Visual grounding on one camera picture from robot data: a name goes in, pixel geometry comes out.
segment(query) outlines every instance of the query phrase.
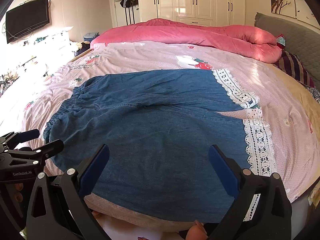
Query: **finger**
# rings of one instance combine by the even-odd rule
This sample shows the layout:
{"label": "finger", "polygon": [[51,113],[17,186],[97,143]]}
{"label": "finger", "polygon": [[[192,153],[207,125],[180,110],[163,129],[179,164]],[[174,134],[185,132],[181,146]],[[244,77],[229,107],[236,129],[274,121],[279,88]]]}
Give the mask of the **finger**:
{"label": "finger", "polygon": [[195,225],[189,229],[186,240],[206,240],[207,238],[207,234],[198,225]]}
{"label": "finger", "polygon": [[202,230],[202,232],[204,232],[205,234],[207,234],[207,232],[204,229],[203,223],[200,223],[198,220],[195,221],[196,225]]}
{"label": "finger", "polygon": [[14,184],[14,187],[15,187],[16,190],[18,190],[18,191],[22,191],[22,190],[23,190],[23,184],[22,184],[22,183]]}
{"label": "finger", "polygon": [[17,202],[22,202],[23,201],[23,196],[20,192],[16,193],[14,195],[14,199],[17,201]]}
{"label": "finger", "polygon": [[93,210],[92,215],[94,216],[95,219],[97,219],[97,218],[101,217],[102,214],[98,211]]}

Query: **black bracket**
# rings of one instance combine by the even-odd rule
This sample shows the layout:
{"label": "black bracket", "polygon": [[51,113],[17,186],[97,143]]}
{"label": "black bracket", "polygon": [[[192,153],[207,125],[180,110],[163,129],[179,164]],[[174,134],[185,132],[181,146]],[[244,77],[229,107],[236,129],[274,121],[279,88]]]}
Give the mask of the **black bracket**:
{"label": "black bracket", "polygon": [[[29,198],[37,174],[44,170],[45,160],[61,152],[64,146],[61,140],[56,140],[34,150],[28,147],[15,149],[19,143],[36,139],[39,135],[39,130],[34,129],[0,137],[0,206],[18,231],[25,228]],[[12,193],[16,183],[23,183],[23,201],[18,204]]]}
{"label": "black bracket", "polygon": [[63,175],[39,173],[28,208],[28,240],[111,240],[84,202],[108,160],[109,148],[102,145],[91,158]]}
{"label": "black bracket", "polygon": [[[290,240],[292,208],[280,175],[258,176],[241,169],[216,145],[208,155],[226,192],[235,199],[208,240]],[[255,194],[260,194],[256,211],[252,220],[244,222]]]}

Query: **wall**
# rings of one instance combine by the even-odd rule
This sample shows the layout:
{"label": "wall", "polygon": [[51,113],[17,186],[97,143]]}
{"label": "wall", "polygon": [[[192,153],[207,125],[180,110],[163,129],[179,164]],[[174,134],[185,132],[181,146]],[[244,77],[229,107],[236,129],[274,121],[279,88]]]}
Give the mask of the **wall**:
{"label": "wall", "polygon": [[245,24],[254,25],[254,18],[257,12],[263,13],[265,15],[270,15],[273,17],[282,18],[288,21],[295,22],[297,24],[303,25],[317,33],[320,33],[320,29],[309,25],[305,22],[299,21],[295,18],[271,13],[271,1],[270,0],[246,0],[246,16]]}
{"label": "wall", "polygon": [[[14,0],[9,10],[24,1]],[[112,28],[109,0],[52,0],[49,14],[50,24],[35,31],[33,38],[44,37],[46,33],[73,26],[69,31],[70,40],[82,41],[83,35],[88,32],[102,33]],[[5,16],[0,21],[1,28],[4,22]],[[0,55],[2,59],[0,74],[3,73],[4,69],[10,69],[19,63],[17,57],[22,50],[21,43],[23,42],[20,40],[7,44],[6,37],[0,33]]]}

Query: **folded clothes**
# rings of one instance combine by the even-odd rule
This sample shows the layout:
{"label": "folded clothes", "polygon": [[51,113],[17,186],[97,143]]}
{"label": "folded clothes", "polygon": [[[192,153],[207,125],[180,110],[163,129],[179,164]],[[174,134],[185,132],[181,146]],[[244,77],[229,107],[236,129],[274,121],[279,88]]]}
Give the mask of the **folded clothes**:
{"label": "folded clothes", "polygon": [[87,34],[83,35],[83,38],[90,39],[90,38],[96,37],[97,35],[99,35],[99,33],[87,33]]}

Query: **bed sheet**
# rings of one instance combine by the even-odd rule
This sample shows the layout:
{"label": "bed sheet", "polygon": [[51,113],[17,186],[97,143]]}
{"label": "bed sheet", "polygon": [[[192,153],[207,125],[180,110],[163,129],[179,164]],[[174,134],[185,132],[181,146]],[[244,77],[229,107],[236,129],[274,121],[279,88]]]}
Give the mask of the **bed sheet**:
{"label": "bed sheet", "polygon": [[[202,63],[208,62],[214,69],[228,68],[244,89],[254,91],[260,97],[260,112],[242,110],[236,114],[248,119],[250,116],[263,118],[270,125],[277,170],[283,178],[289,199],[295,200],[304,188],[311,185],[320,163],[316,138],[318,131],[313,130],[317,127],[315,117],[308,117],[301,102],[277,74],[270,71],[271,65],[214,48],[152,41],[112,43],[107,47],[101,44],[84,57],[61,67],[53,76],[15,82],[0,98],[0,104],[4,106],[0,109],[0,132],[5,134],[13,130],[38,128],[42,134],[46,122],[71,96],[73,88],[93,76],[195,68],[195,59],[200,58],[205,60]],[[204,63],[198,67],[205,68],[206,65]],[[43,138],[39,138],[29,146],[35,148],[43,143]],[[47,169],[55,174],[61,172],[50,161]],[[87,198],[87,203],[99,212],[142,227],[176,231],[190,226],[190,223],[161,221],[143,214],[128,217],[127,210],[94,195]]]}
{"label": "bed sheet", "polygon": [[183,240],[176,232],[162,232],[160,230],[138,227],[104,214],[101,214],[97,218],[97,221],[108,236],[114,240]]}

